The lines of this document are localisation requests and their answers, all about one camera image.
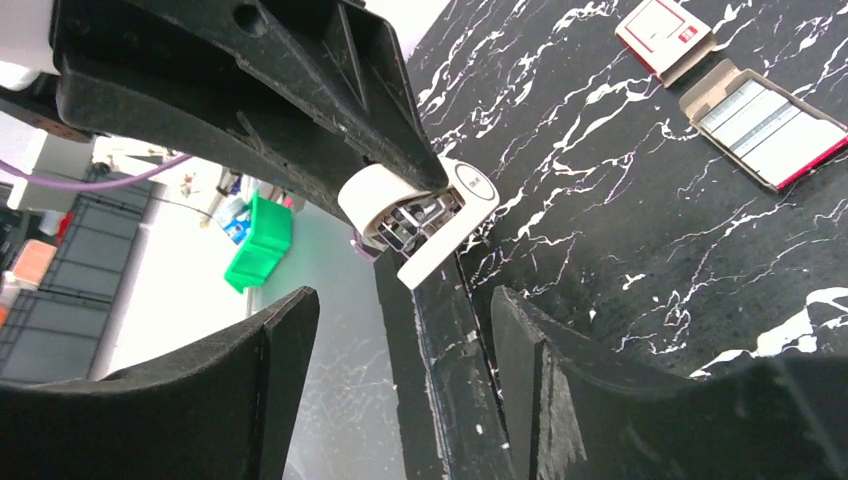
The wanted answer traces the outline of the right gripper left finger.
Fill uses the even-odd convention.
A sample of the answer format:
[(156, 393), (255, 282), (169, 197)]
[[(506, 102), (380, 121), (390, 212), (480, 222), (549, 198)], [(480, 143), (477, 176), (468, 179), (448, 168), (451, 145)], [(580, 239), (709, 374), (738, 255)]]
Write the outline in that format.
[(1, 389), (5, 479), (280, 479), (316, 338), (301, 287), (93, 380)]

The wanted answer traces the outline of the silver staple strip tray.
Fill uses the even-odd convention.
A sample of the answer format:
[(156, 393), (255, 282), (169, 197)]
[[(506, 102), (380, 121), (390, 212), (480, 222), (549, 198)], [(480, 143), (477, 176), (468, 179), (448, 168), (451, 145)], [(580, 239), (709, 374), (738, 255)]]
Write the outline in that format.
[(781, 192), (847, 147), (847, 126), (763, 75), (723, 60), (679, 99), (696, 131)]

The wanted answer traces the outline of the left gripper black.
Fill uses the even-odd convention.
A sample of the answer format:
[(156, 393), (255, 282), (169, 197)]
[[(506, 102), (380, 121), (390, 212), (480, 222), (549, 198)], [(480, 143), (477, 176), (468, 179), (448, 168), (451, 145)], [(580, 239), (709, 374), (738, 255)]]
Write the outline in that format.
[(50, 45), (53, 1), (1, 3), (1, 111), (59, 138), (88, 143), (93, 135), (58, 115), (59, 72)]

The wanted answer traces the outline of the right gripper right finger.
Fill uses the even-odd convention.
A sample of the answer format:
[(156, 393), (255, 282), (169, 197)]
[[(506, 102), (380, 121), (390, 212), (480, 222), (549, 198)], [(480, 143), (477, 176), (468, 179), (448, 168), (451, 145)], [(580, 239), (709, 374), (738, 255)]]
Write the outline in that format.
[(847, 361), (781, 355), (706, 381), (613, 352), (499, 286), (490, 315), (520, 479), (843, 479)]

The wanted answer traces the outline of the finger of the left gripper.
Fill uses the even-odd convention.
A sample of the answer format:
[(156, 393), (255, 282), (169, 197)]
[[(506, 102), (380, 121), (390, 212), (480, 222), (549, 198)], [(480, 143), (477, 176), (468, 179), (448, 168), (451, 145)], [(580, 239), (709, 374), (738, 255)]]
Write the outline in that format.
[(359, 1), (58, 1), (58, 115), (285, 188), (340, 216), (359, 170), (447, 175), (390, 22)]

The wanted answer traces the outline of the red white staple box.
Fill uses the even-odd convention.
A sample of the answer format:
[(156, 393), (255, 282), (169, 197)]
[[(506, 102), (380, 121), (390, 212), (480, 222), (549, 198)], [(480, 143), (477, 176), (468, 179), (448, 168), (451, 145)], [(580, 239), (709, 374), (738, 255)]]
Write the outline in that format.
[(712, 28), (676, 1), (642, 1), (614, 34), (666, 89), (716, 46)]

